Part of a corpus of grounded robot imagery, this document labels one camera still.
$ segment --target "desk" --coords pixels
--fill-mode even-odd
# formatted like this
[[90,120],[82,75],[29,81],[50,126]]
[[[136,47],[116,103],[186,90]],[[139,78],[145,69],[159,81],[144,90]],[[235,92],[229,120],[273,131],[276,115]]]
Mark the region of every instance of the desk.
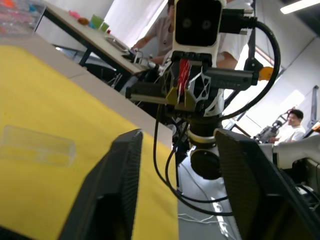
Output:
[[[73,139],[77,147],[70,168],[0,159],[0,226],[39,240],[57,239],[85,175],[115,137],[138,128],[134,124],[138,123],[145,134],[132,239],[177,239],[177,200],[152,163],[153,139],[147,131],[153,131],[155,120],[36,35],[0,38],[0,53],[0,129],[5,125],[33,129]],[[48,61],[65,68],[57,71]],[[163,173],[172,132],[160,127],[166,142],[158,144],[157,153]]]
[[133,64],[123,58],[122,55],[124,53],[104,39],[105,33],[101,33],[89,26],[81,25],[75,18],[71,17],[67,11],[59,7],[45,1],[44,4],[47,6],[44,11],[44,16],[87,48],[87,51],[79,63],[80,65],[86,62],[90,53],[94,53],[122,74],[121,81],[115,88],[116,90],[119,91],[131,75],[145,70],[145,68],[138,64]]

